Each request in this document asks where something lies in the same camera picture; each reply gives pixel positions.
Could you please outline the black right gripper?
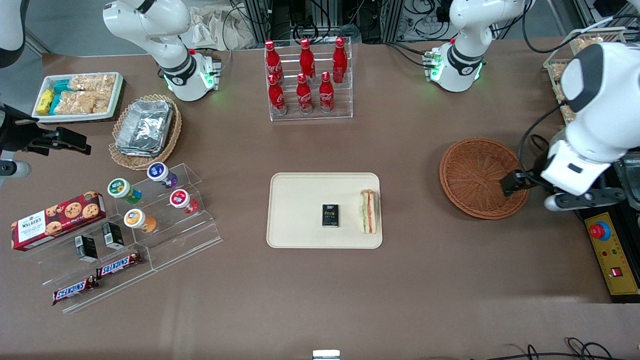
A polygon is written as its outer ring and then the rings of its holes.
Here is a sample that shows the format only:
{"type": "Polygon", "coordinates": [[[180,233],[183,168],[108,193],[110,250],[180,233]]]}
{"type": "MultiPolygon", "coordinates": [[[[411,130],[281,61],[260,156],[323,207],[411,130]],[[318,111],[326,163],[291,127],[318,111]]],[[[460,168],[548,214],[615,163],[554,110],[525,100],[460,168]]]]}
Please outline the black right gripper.
{"type": "Polygon", "coordinates": [[[92,147],[87,144],[87,137],[64,127],[57,128],[59,146],[48,138],[54,132],[37,125],[36,118],[29,117],[22,111],[9,105],[1,107],[1,152],[33,152],[48,154],[50,150],[69,150],[83,155],[91,155],[92,147]]]}

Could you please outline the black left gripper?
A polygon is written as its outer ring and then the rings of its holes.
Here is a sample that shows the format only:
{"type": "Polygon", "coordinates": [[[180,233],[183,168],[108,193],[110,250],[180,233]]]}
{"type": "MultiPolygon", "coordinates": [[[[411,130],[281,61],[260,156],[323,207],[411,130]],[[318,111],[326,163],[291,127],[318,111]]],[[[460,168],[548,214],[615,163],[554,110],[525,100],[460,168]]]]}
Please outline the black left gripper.
{"type": "Polygon", "coordinates": [[[531,187],[539,186],[547,194],[554,193],[554,186],[541,176],[542,171],[546,168],[547,155],[548,152],[540,152],[530,167],[526,167],[522,157],[519,157],[520,170],[513,170],[502,178],[501,188],[505,198],[509,198],[512,194],[525,188],[526,180],[531,187]]]}

